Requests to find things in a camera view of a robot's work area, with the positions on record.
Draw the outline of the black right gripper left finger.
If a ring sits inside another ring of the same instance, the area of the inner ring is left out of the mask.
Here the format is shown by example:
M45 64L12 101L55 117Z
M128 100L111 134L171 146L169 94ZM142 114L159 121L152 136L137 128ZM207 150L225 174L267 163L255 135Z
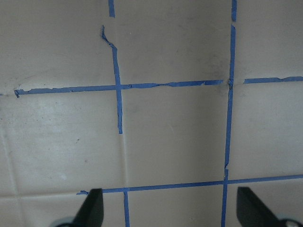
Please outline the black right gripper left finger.
M92 189L72 221L73 227L101 227L104 220L102 189Z

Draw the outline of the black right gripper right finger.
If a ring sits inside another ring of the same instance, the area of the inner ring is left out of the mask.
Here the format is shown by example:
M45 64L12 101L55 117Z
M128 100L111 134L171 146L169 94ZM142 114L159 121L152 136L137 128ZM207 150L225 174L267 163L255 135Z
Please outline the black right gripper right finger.
M289 219L278 219L249 188L237 189L237 219L242 227L291 227Z

